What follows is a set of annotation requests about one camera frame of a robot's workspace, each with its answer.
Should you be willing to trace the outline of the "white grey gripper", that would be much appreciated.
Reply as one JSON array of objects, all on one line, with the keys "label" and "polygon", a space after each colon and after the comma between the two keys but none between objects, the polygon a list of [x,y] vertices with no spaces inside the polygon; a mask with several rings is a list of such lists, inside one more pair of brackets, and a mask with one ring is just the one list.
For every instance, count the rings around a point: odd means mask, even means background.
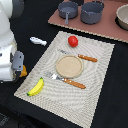
[{"label": "white grey gripper", "polygon": [[16,81],[23,70],[24,54],[13,46],[0,49],[0,82]]}]

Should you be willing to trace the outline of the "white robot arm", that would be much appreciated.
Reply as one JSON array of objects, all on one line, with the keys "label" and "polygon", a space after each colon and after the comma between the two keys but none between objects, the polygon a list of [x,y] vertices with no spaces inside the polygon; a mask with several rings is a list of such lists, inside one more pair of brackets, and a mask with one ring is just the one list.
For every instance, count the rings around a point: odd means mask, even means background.
[{"label": "white robot arm", "polygon": [[9,20],[19,17],[24,9],[23,0],[0,0],[0,82],[16,81],[23,71],[24,54],[17,43]]}]

